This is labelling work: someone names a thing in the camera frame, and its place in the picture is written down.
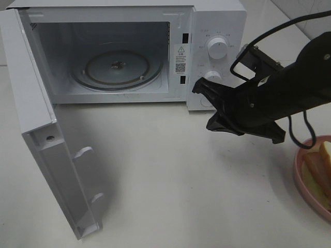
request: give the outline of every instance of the microwave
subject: microwave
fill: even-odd
[[[78,167],[92,147],[69,152],[57,104],[186,102],[212,110],[195,82],[233,86],[230,65],[246,11],[238,0],[16,0],[0,13],[22,136],[75,236],[98,229]]]

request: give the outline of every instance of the microwave control knob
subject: microwave control knob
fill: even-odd
[[[204,78],[214,83],[220,83],[222,81],[222,76],[217,71],[207,72]]]
[[[220,59],[228,53],[228,43],[225,38],[216,37],[208,43],[208,54],[213,59]]]

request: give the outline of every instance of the open microwave door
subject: open microwave door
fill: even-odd
[[[76,168],[89,163],[93,151],[90,147],[84,147],[76,154],[70,154],[44,87],[43,80],[47,78],[42,76],[42,68],[37,66],[42,58],[33,56],[27,39],[26,30],[33,28],[33,24],[24,18],[27,17],[20,15],[17,9],[0,12],[22,136],[74,234],[80,239],[100,228],[92,204],[102,194],[87,196]]]

